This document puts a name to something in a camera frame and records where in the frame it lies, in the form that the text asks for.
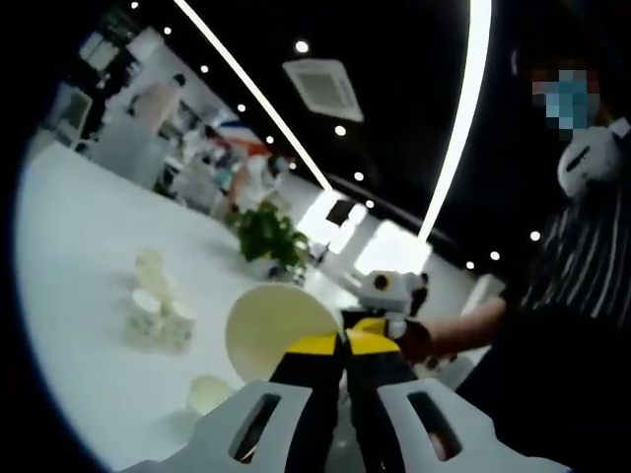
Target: black striped shirt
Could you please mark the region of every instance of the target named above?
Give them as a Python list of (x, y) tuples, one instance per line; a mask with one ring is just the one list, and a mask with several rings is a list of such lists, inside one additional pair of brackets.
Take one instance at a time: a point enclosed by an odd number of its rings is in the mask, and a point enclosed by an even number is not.
[(598, 185), (543, 232), (522, 312), (563, 307), (616, 328), (631, 319), (631, 165), (615, 184)]

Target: curved light strip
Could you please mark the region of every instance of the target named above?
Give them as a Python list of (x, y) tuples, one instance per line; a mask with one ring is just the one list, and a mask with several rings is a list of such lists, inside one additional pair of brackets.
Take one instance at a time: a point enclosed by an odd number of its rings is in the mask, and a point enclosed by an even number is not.
[(174, 3), (178, 8), (182, 10), (182, 12), (188, 17), (189, 20), (197, 27), (200, 33), (204, 35), (208, 42), (210, 42), (217, 52), (224, 58), (224, 60), (228, 63), (228, 65), (235, 71), (235, 74), (239, 76), (245, 86), (249, 89), (255, 99), (258, 100), (263, 109), (267, 112), (276, 126), (280, 129), (280, 131), (285, 135), (287, 141), (291, 143), (294, 147), (298, 155), (303, 159), (307, 168), (314, 174), (315, 180), (321, 185), (324, 190), (332, 190), (331, 184), (326, 180), (324, 174), (321, 170), (316, 166), (314, 160), (307, 150), (303, 147), (303, 145), (298, 141), (296, 135), (289, 129), (287, 123), (280, 117), (276, 109), (272, 106), (266, 96), (263, 95), (263, 92), (256, 86), (254, 81), (249, 77), (249, 75), (245, 72), (244, 68), (241, 67), (241, 64), (237, 62), (237, 59), (230, 53), (230, 51), (224, 46), (224, 44), (215, 36), (213, 32), (210, 31), (208, 25), (204, 23), (204, 21), (197, 15), (197, 13), (186, 3), (184, 0), (174, 0)]
[(418, 233), (418, 239), (427, 241), (438, 214), (445, 203), (445, 198), (454, 180), (457, 165), (460, 162), (466, 137), (471, 128), (473, 114), (477, 106), (480, 86), (484, 77), (484, 65), (486, 52), (489, 46), (489, 34), (491, 30), (492, 0), (470, 0), (469, 9), (469, 35), (466, 50), (466, 62), (464, 63), (464, 77), (460, 90), (460, 102), (456, 112), (456, 121), (450, 138), (450, 145), (445, 154), (441, 175), (436, 183), (432, 201), (427, 209), (427, 215), (423, 219), (423, 225)]

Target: person's hand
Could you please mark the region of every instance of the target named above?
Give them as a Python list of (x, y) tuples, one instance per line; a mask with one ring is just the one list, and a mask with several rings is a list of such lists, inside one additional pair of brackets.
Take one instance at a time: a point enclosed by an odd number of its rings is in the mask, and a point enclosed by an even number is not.
[(403, 359), (415, 365), (425, 361), (431, 354), (432, 337), (421, 322), (406, 320), (407, 327), (402, 337), (396, 340)]
[(226, 215), (224, 216), (224, 224), (226, 224), (230, 228), (235, 227), (239, 221), (239, 216), (239, 206), (236, 204), (232, 204), (230, 206), (230, 210), (226, 212)]

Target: table surface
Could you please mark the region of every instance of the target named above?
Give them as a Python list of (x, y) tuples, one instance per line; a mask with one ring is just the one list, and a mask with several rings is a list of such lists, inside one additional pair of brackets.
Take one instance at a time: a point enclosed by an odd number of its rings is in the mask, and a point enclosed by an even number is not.
[[(243, 385), (226, 354), (234, 301), (257, 282), (223, 226), (136, 187), (53, 143), (22, 178), (16, 264), (25, 324), (58, 407), (105, 466), (163, 459), (183, 445), (194, 417), (191, 380), (214, 374)], [(140, 248), (153, 247), (198, 313), (191, 350), (143, 352), (123, 323)], [(355, 298), (320, 273), (306, 290), (325, 305)]]

